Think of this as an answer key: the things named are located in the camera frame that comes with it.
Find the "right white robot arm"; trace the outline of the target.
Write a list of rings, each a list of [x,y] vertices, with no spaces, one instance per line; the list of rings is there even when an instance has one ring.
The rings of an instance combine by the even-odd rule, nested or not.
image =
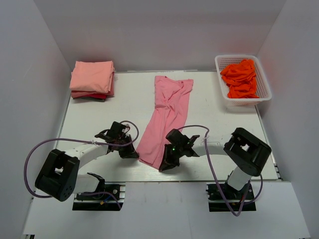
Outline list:
[[[199,142],[199,135],[188,137],[178,129],[172,129],[167,135],[168,144],[159,171],[173,169],[180,165],[181,157],[201,157],[204,155],[228,155],[236,164],[226,180],[225,192],[232,199],[243,193],[244,186],[252,177],[259,177],[272,152],[265,142],[242,127],[231,134],[224,145],[219,142],[208,142],[205,137]]]

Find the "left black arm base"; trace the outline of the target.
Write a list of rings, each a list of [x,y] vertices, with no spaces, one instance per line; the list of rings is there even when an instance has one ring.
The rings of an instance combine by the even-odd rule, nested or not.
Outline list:
[[[92,211],[92,212],[118,212],[123,206],[125,199],[124,183],[105,183],[104,191],[107,194],[85,196],[76,194],[73,200],[73,211]]]

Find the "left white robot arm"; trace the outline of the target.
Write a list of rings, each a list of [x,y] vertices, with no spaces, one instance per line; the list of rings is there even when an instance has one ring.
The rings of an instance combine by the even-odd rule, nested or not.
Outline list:
[[[81,169],[91,161],[118,152],[122,159],[137,159],[133,143],[136,141],[129,134],[134,125],[124,120],[113,122],[109,129],[95,135],[91,141],[80,140],[80,145],[69,150],[53,149],[49,152],[36,180],[35,187],[60,202],[66,201],[72,194],[103,197],[105,179],[95,173],[79,174]]]

